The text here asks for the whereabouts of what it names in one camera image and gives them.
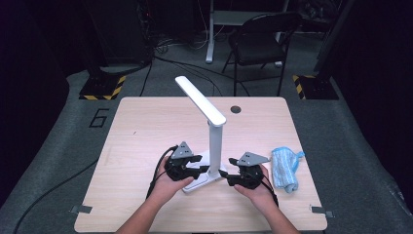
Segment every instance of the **yellow black tape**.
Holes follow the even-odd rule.
[[[298,96],[300,97],[300,99],[306,99],[306,95],[304,94],[303,87],[301,86],[301,83],[300,83],[300,77],[306,77],[306,78],[316,78],[316,77],[311,76],[311,75],[307,75],[307,76],[293,75],[292,76],[292,80],[294,81]]]
[[[97,99],[116,99],[118,94],[121,92],[122,86],[124,85],[125,80],[127,79],[126,76],[123,76],[119,79],[118,84],[116,85],[115,90],[113,91],[112,95],[110,96],[79,96],[79,99],[89,99],[89,100],[97,100]]]

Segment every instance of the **hand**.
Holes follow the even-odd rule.
[[[267,178],[269,178],[268,170],[262,165],[260,165],[260,168],[265,176],[262,181],[271,187],[271,184],[267,180]],[[265,211],[269,204],[276,204],[273,200],[273,194],[271,194],[271,192],[263,184],[260,184],[255,189],[248,189],[239,184],[235,184],[234,188],[239,193],[249,198],[254,207],[256,207],[261,213]]]
[[[182,189],[194,180],[193,177],[187,177],[179,181],[173,181],[165,173],[165,163],[167,160],[168,157],[165,157],[164,160],[162,160],[157,173],[158,179],[156,180],[155,187],[148,198],[158,201],[161,205],[164,205],[167,201],[169,201],[179,189]]]

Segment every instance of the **towel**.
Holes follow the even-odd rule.
[[[277,188],[283,188],[287,193],[298,189],[298,180],[295,177],[295,172],[298,168],[299,159],[303,156],[305,156],[303,151],[295,154],[285,146],[273,150],[271,160],[273,182]]]

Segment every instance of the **gray carpet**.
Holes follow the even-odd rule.
[[[215,46],[213,64],[205,63],[207,47],[194,50],[186,45],[169,46],[166,53],[156,53],[156,56],[220,72],[229,53],[225,38],[220,39],[222,41]],[[320,45],[318,35],[294,35],[282,97],[289,105],[321,203],[336,215],[328,219],[325,232],[413,233],[412,215],[394,194],[396,184],[363,138],[333,80],[339,100],[301,100],[297,95],[292,75],[313,74]],[[128,68],[112,66],[107,70]],[[216,84],[222,96],[232,95],[231,79],[201,69],[194,71],[190,66],[184,68],[186,70],[154,59],[145,87],[143,84],[149,67],[128,75],[114,100],[78,99],[88,73],[69,76],[70,94],[55,127],[0,210],[0,233],[13,233],[24,211],[33,202],[98,158],[121,98],[139,96],[143,88],[142,95],[146,97],[184,96],[174,83],[174,78],[179,75],[187,76],[207,97],[220,94],[206,78]],[[250,69],[244,69],[240,74],[254,77],[271,74],[274,69],[267,65],[260,74]],[[200,73],[204,79],[196,76]],[[232,75],[232,67],[227,68],[226,74]],[[277,84],[278,79],[271,79],[248,82],[245,86],[251,96],[267,97],[275,95]],[[241,86],[239,96],[246,96]],[[97,111],[99,116],[106,117],[104,125],[90,128]],[[93,172],[94,165],[47,194],[24,218],[18,233],[75,233],[76,215],[69,210],[82,204]]]

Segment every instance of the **black chair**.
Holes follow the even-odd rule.
[[[266,79],[256,78],[240,81],[237,77],[237,65],[262,64],[262,69],[267,63],[278,61],[282,63],[282,70],[280,76],[275,77],[280,77],[277,96],[280,95],[289,41],[300,23],[301,15],[296,12],[265,14],[249,19],[237,32],[230,35],[228,42],[231,46],[231,53],[225,62],[222,73],[225,72],[227,64],[234,64],[234,96],[237,95],[237,83]],[[278,32],[281,33],[279,42],[275,37]],[[230,62],[232,55],[235,56],[234,62]]]

